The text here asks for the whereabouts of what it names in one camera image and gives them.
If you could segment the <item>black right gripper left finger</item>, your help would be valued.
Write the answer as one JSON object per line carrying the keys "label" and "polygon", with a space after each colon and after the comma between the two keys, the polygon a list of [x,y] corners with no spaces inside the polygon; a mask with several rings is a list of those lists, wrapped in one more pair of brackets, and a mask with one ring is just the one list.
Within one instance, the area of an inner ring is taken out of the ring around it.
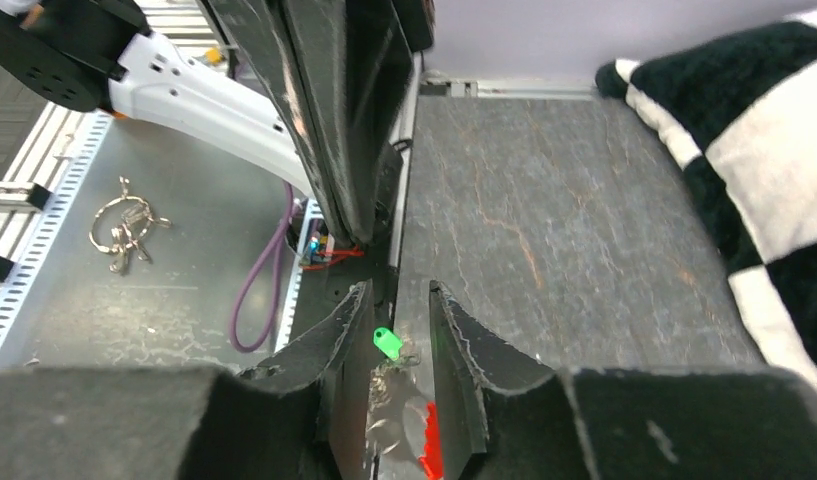
{"label": "black right gripper left finger", "polygon": [[0,372],[0,479],[362,479],[373,286],[255,368]]}

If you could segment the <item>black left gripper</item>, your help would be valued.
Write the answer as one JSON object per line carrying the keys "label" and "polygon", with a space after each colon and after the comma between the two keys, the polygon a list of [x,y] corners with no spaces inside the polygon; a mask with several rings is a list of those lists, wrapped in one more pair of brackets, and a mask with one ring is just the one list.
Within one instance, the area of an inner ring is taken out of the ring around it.
{"label": "black left gripper", "polygon": [[371,242],[384,151],[411,75],[410,50],[434,45],[434,1],[204,5],[288,129],[330,232],[347,244]]}

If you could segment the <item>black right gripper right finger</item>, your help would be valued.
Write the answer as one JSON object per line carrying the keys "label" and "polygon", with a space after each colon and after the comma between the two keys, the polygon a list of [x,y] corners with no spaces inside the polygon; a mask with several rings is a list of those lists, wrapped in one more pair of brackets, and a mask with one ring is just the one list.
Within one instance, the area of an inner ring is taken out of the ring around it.
{"label": "black right gripper right finger", "polygon": [[817,392],[783,369],[549,367],[429,284],[448,479],[817,479]]}

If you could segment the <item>green key tag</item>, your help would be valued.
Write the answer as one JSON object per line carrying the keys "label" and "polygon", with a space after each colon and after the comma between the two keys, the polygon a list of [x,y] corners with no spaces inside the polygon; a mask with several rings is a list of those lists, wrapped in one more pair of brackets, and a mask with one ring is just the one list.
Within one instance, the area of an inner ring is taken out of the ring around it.
{"label": "green key tag", "polygon": [[403,341],[389,328],[376,328],[373,332],[373,343],[390,360],[400,359]]}

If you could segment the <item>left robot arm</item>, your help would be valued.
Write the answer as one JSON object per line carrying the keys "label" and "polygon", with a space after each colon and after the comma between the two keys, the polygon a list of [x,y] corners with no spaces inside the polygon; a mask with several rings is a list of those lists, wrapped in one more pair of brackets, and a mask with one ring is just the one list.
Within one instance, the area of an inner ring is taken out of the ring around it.
{"label": "left robot arm", "polygon": [[423,1],[211,1],[261,83],[252,90],[182,53],[133,1],[0,1],[0,65],[43,98],[162,125],[314,197],[344,244],[386,232],[391,130]]}

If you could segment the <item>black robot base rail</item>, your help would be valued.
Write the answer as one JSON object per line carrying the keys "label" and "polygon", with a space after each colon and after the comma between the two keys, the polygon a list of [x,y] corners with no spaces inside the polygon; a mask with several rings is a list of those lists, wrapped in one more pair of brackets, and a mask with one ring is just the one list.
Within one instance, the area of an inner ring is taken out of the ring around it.
{"label": "black robot base rail", "polygon": [[392,265],[391,244],[403,163],[401,153],[392,148],[385,151],[384,189],[376,206],[377,232],[372,245],[352,256],[336,255],[336,262],[324,267],[293,266],[277,349],[328,316],[358,282],[373,281],[376,307],[386,310],[395,301],[396,268]]}

